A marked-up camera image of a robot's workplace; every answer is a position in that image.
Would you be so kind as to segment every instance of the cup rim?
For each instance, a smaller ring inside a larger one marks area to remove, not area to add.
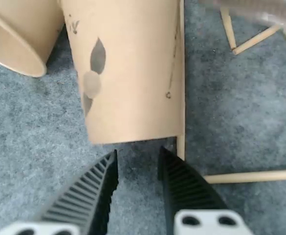
[[[41,77],[46,74],[47,68],[45,62],[41,59],[41,57],[38,55],[37,51],[16,31],[14,30],[8,23],[6,23],[1,17],[0,17],[0,27],[5,30],[7,33],[11,35],[14,39],[16,39],[22,47],[24,47],[32,56],[38,61],[38,70],[36,73],[27,72],[26,69],[22,70],[20,68],[14,68],[7,64],[4,64],[0,61],[0,65],[15,71],[17,73],[21,73],[26,76],[32,76],[32,77]]]

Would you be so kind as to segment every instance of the gray carpet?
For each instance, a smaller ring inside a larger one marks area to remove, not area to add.
[[[286,40],[277,33],[234,56],[218,12],[186,0],[187,162],[202,174],[286,169]],[[238,44],[265,27],[233,17]],[[83,166],[119,150],[110,235],[164,235],[161,145],[93,146],[66,32],[41,79],[0,66],[0,228],[31,218]],[[255,235],[286,235],[286,182],[215,186]]]

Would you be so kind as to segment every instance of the printed design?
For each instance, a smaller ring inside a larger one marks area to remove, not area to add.
[[[106,50],[103,43],[98,38],[90,55],[90,71],[83,76],[83,107],[84,114],[89,113],[93,99],[99,94],[101,89],[100,74],[103,72],[106,63]]]
[[[72,21],[72,23],[69,23],[69,31],[73,32],[74,34],[77,34],[78,31],[77,31],[77,28],[78,28],[78,25],[79,25],[80,21]]]

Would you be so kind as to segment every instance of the paper cup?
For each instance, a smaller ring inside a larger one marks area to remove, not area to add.
[[[182,134],[176,0],[62,0],[92,143]]]
[[[0,0],[0,64],[43,76],[63,24],[56,0]]]

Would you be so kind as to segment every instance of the ribbed rubber pad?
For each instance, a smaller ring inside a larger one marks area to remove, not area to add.
[[[158,160],[158,179],[163,183],[168,235],[173,235],[174,216],[179,210],[227,209],[201,175],[163,147]]]
[[[111,196],[117,185],[117,152],[114,151],[64,187],[37,220],[78,225],[81,235],[105,235]]]

